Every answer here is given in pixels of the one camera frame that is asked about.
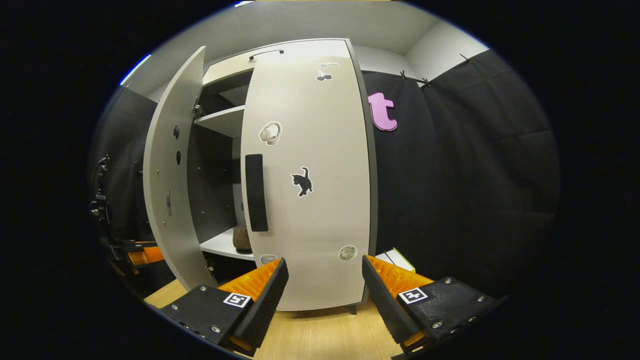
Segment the black cat sticker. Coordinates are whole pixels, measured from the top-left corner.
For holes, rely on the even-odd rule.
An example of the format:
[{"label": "black cat sticker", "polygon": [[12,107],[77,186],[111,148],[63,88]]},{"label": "black cat sticker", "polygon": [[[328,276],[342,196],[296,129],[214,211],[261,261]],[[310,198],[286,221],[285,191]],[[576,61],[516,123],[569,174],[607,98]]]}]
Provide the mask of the black cat sticker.
[{"label": "black cat sticker", "polygon": [[291,174],[293,176],[293,185],[300,186],[298,197],[307,196],[307,192],[314,192],[311,188],[311,179],[309,179],[309,169],[301,167],[305,171],[305,175]]}]

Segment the white shelf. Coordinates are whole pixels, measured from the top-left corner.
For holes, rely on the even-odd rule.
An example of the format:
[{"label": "white shelf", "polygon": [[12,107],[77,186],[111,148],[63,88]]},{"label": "white shelf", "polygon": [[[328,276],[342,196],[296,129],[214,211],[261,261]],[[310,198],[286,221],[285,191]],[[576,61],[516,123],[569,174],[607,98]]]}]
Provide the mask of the white shelf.
[{"label": "white shelf", "polygon": [[235,108],[218,111],[195,120],[194,124],[206,127],[209,130],[217,131],[231,138],[242,135],[242,117],[244,115],[244,105]]},{"label": "white shelf", "polygon": [[240,254],[234,247],[234,228],[214,236],[213,238],[200,244],[200,250],[228,256],[230,258],[253,261],[253,254]]}]

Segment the cabinet door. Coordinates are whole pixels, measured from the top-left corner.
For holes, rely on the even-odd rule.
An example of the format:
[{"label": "cabinet door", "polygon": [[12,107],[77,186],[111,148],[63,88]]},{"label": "cabinet door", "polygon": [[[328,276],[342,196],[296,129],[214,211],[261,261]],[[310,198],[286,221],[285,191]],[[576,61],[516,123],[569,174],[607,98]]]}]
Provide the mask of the cabinet door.
[{"label": "cabinet door", "polygon": [[360,302],[362,255],[369,251],[369,159],[351,58],[285,53],[256,62],[244,109],[241,176],[257,266],[269,255],[287,260],[289,281],[277,309]]},{"label": "cabinet door", "polygon": [[193,227],[187,188],[189,132],[193,106],[202,91],[204,54],[203,46],[178,70],[160,98],[147,134],[142,171],[151,230],[167,265],[187,290],[216,285]]}]

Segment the round sticker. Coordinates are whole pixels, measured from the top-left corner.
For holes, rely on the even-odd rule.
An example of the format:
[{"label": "round sticker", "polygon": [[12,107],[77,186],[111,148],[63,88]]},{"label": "round sticker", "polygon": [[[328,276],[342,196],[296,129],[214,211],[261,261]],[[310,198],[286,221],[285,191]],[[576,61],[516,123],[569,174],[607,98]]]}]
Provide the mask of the round sticker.
[{"label": "round sticker", "polygon": [[260,262],[263,265],[266,265],[272,261],[276,261],[278,259],[277,255],[273,255],[273,254],[264,254],[260,257]]},{"label": "round sticker", "polygon": [[353,260],[356,255],[358,255],[358,248],[353,245],[345,245],[340,249],[338,258],[342,261],[350,261]]}]

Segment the black fabric backdrop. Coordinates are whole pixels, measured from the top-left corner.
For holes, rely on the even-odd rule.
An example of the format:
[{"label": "black fabric backdrop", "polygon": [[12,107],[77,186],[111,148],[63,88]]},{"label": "black fabric backdrop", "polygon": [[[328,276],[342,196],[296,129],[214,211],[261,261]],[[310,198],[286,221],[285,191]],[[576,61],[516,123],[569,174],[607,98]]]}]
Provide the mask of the black fabric backdrop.
[{"label": "black fabric backdrop", "polygon": [[156,106],[155,101],[120,86],[93,134],[86,170],[87,183],[91,186],[89,197],[93,200],[97,191],[97,180],[91,183],[95,165],[109,154],[104,192],[109,204],[111,233],[116,239],[153,240],[151,229],[139,226],[146,220],[147,211],[136,203],[142,194],[142,183],[138,181],[134,164],[141,163],[144,157],[147,131]]},{"label": "black fabric backdrop", "polygon": [[494,51],[419,88],[364,72],[397,129],[374,129],[378,253],[395,247],[432,279],[453,276],[499,297],[548,238],[559,162],[548,120]]}]

